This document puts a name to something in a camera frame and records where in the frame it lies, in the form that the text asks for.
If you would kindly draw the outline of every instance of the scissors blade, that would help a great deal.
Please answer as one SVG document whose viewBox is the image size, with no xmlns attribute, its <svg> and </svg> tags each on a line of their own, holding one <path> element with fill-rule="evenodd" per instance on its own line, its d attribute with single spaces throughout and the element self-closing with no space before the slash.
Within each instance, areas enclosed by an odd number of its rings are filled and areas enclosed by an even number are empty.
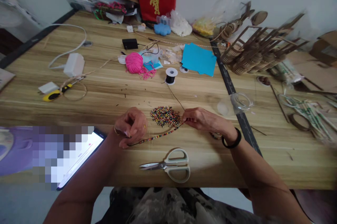
<svg viewBox="0 0 337 224">
<path fill-rule="evenodd" d="M 139 168 L 141 170 L 157 170 L 157 169 L 161 169 L 160 163 L 143 164 L 143 165 L 140 165 Z"/>
</svg>

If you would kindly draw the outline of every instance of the black table edge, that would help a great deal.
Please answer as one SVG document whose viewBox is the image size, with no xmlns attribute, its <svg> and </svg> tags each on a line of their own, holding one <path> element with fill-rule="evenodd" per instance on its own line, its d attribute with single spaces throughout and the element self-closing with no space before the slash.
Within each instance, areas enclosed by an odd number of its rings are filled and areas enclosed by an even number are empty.
<svg viewBox="0 0 337 224">
<path fill-rule="evenodd" d="M 225 82 L 228 94 L 231 95 L 233 93 L 236 93 L 232 79 L 227 71 L 227 68 L 225 67 L 224 63 L 220 60 L 221 54 L 220 54 L 217 44 L 215 42 L 211 42 L 211 46 L 213 46 L 212 49 L 213 49 L 214 55 L 217 57 L 217 63 L 218 63 L 222 78 Z M 236 117 L 238 118 L 241 130 L 242 130 L 242 134 L 244 135 L 245 140 L 256 150 L 256 152 L 258 152 L 260 156 L 262 156 L 259 145 L 256 142 L 252 128 L 249 125 L 249 122 L 248 122 L 248 119 L 245 113 L 238 114 L 236 115 Z"/>
<path fill-rule="evenodd" d="M 62 24 L 62 23 L 64 23 L 66 20 L 68 20 L 70 17 L 72 17 L 76 12 L 77 12 L 76 9 L 70 10 L 68 13 L 66 13 L 65 15 L 63 15 L 58 20 L 56 20 L 53 24 L 56 24 L 56 23 Z M 13 63 L 22 54 L 24 54 L 27 50 L 29 50 L 35 44 L 37 44 L 39 41 L 41 41 L 43 38 L 45 38 L 49 33 L 51 33 L 57 27 L 58 26 L 49 26 L 49 27 L 41 30 L 38 34 L 36 34 L 35 36 L 33 36 L 31 39 L 29 39 L 24 44 L 22 44 L 15 51 L 9 53 L 6 57 L 4 57 L 0 61 L 0 68 L 1 69 L 5 69 L 8 65 L 10 65 L 11 63 Z"/>
</svg>

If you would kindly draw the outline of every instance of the smartphone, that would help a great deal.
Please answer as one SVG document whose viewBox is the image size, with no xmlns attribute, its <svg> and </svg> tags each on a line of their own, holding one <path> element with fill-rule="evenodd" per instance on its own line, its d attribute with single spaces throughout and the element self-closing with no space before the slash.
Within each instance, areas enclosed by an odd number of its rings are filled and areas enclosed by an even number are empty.
<svg viewBox="0 0 337 224">
<path fill-rule="evenodd" d="M 68 172 L 65 174 L 61 183 L 57 187 L 57 191 L 62 190 L 72 176 L 78 171 L 78 169 L 84 164 L 85 161 L 98 149 L 102 142 L 106 139 L 106 135 L 100 132 L 98 129 L 94 129 L 91 135 L 88 135 L 88 141 L 86 142 L 86 147 L 77 156 L 75 163 L 70 167 Z"/>
</svg>

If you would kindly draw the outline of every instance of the black bracelet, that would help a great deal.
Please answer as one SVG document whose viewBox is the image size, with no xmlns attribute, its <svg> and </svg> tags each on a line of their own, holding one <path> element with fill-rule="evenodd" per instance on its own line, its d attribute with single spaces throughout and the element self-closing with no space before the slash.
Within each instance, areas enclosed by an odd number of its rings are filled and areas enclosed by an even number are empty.
<svg viewBox="0 0 337 224">
<path fill-rule="evenodd" d="M 223 144 L 227 149 L 233 149 L 233 148 L 235 148 L 237 145 L 239 145 L 239 143 L 240 143 L 240 141 L 241 141 L 241 132 L 240 132 L 240 130 L 238 130 L 237 128 L 235 128 L 235 129 L 236 129 L 236 131 L 238 132 L 238 137 L 236 138 L 236 140 L 235 140 L 235 142 L 234 142 L 233 145 L 230 145 L 230 146 L 226 145 L 226 144 L 225 144 L 224 136 L 221 137 L 222 144 Z"/>
</svg>

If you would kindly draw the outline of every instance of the clear plastic cup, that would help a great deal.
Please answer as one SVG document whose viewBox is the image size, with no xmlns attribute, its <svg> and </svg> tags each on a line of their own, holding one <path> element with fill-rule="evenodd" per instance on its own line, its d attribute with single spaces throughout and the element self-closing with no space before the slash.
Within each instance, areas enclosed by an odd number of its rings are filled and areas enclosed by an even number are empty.
<svg viewBox="0 0 337 224">
<path fill-rule="evenodd" d="M 223 116 L 242 114 L 254 105 L 253 101 L 244 93 L 234 93 L 221 99 L 218 112 Z"/>
</svg>

